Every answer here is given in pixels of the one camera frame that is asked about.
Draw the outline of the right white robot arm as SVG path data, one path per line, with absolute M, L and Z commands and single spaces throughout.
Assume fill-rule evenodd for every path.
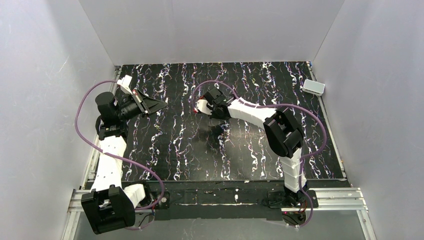
M 216 87 L 207 91 L 194 108 L 211 119 L 243 120 L 264 130 L 269 147 L 280 157 L 284 176 L 284 195 L 269 197 L 266 206 L 296 206 L 305 201 L 308 187 L 301 169 L 305 135 L 290 109 L 253 104 L 241 97 L 225 95 Z

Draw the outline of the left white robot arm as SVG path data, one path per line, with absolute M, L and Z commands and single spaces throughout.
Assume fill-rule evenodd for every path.
M 129 92 L 118 102 L 112 92 L 95 98 L 100 113 L 96 121 L 100 156 L 94 183 L 81 197 L 81 206 L 95 234 L 132 227 L 136 208 L 152 208 L 154 197 L 144 180 L 122 185 L 123 156 L 127 148 L 127 122 L 137 116 L 148 116 L 164 109 L 165 101 L 153 99 L 139 90 Z

